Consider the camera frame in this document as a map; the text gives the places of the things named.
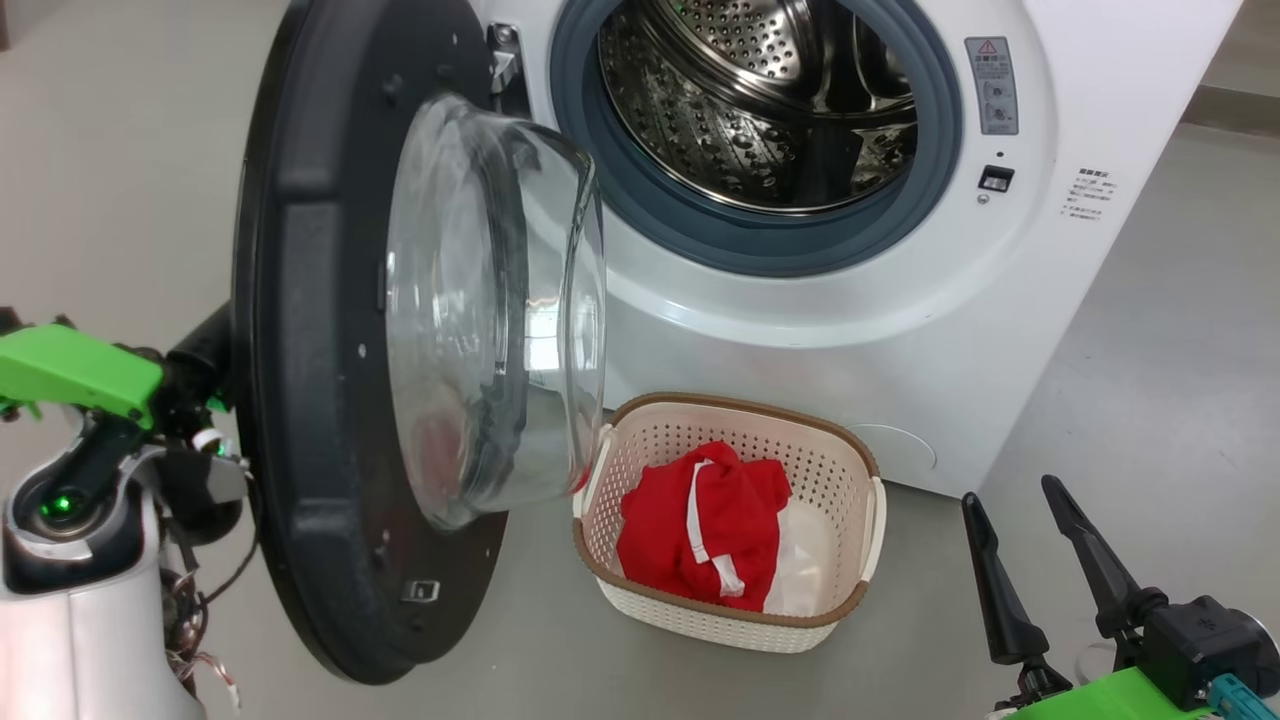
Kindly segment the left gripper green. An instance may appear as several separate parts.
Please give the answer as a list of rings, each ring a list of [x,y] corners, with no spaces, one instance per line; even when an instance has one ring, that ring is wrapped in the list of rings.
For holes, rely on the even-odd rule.
[[[0,416],[59,404],[99,410],[151,430],[160,414],[229,413],[232,307],[225,301],[170,348],[160,364],[60,324],[0,336]]]

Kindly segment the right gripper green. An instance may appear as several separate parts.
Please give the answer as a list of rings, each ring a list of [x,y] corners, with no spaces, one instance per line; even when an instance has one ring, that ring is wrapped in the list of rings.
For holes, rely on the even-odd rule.
[[[1144,644],[1140,630],[1155,611],[1167,606],[1167,596],[1156,587],[1138,585],[1060,478],[1044,475],[1041,487],[1059,532],[1070,541],[1082,565],[1097,607],[1094,624],[1102,638],[1115,642],[1114,665],[1129,669],[1073,687],[1047,662],[1047,637],[1027,616],[1000,560],[998,536],[979,496],[968,492],[963,496],[963,519],[989,659],[1000,666],[1020,667],[1018,693],[1000,701],[989,712],[989,720],[1206,720],[1213,716],[1208,703],[1212,682],[1193,693],[1190,708],[1183,708],[1134,667]]]

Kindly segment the black washing machine door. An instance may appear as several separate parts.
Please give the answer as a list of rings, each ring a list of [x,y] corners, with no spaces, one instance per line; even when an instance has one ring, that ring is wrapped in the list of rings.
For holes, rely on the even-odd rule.
[[[255,99],[230,295],[259,539],[294,632],[385,685],[442,659],[509,511],[599,454],[593,158],[499,91],[472,0],[289,0]]]

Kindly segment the white garment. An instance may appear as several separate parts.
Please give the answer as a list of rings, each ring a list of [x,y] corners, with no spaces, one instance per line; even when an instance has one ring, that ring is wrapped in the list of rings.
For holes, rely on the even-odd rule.
[[[813,618],[826,611],[833,532],[819,509],[791,498],[780,512],[780,550],[771,591],[763,611],[771,615]]]

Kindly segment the red garment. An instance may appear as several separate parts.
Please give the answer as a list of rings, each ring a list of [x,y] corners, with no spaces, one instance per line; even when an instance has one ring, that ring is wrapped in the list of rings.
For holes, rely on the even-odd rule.
[[[764,612],[791,496],[780,460],[745,461],[722,441],[646,466],[620,505],[623,575],[686,600]]]

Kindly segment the white washing machine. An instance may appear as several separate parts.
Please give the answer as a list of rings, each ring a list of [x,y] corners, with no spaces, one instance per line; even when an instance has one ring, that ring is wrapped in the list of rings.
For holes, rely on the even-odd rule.
[[[684,392],[920,436],[957,497],[987,478],[1245,0],[916,0],[963,87],[964,141],[924,224],[804,277],[701,265],[603,197],[605,406]],[[513,26],[532,119],[559,131],[550,42],[566,0],[472,0]],[[965,38],[1007,38],[1020,131],[983,135]],[[978,182],[1012,168],[1006,193]]]

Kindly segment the metal door hinge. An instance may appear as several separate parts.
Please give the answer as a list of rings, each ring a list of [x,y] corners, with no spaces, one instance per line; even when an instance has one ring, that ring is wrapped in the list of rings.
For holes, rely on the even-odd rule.
[[[490,94],[500,96],[522,76],[522,51],[518,31],[504,23],[492,23],[486,31],[492,54]]]

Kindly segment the cream laundry basket brown rim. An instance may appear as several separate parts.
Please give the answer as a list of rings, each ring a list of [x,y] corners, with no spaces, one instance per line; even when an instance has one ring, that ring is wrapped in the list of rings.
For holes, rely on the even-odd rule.
[[[780,460],[794,492],[790,534],[801,555],[797,589],[809,614],[746,612],[631,582],[616,551],[621,503],[645,466],[723,441],[741,457]],[[833,421],[739,398],[654,393],[621,406],[600,433],[591,474],[572,501],[584,566],[623,615],[680,635],[740,650],[801,653],[823,642],[865,597],[887,525],[879,468],[868,446]]]

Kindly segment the grey rubber door gasket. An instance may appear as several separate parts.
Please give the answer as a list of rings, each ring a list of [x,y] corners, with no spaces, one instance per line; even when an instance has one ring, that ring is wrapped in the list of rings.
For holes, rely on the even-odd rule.
[[[851,266],[923,225],[948,187],[964,141],[963,87],[937,24],[916,0],[840,0],[899,59],[916,108],[908,172],[846,208],[812,215],[746,211],[667,176],[611,108],[596,36],[623,0],[566,0],[550,42],[550,100],[559,128],[596,160],[603,197],[663,249],[718,270],[804,277]]]

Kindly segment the steel washing drum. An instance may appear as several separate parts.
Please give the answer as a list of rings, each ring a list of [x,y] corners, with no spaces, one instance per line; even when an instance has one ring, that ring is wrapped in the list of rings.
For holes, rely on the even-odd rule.
[[[732,208],[846,208],[916,154],[906,74],[840,0],[623,0],[596,55],[632,141],[672,179]]]

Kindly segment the round white filter cover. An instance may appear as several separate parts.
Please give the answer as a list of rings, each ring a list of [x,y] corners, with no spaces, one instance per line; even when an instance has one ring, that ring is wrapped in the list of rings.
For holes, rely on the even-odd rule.
[[[933,471],[937,454],[920,436],[879,423],[863,423],[851,428],[873,452],[881,470],[890,477],[905,477]]]

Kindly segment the grey warning sticker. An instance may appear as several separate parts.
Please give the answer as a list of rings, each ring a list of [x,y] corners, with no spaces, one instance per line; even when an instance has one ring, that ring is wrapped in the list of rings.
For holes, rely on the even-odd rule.
[[[980,132],[1019,135],[1018,85],[1009,40],[982,36],[968,37],[964,44],[977,91]]]

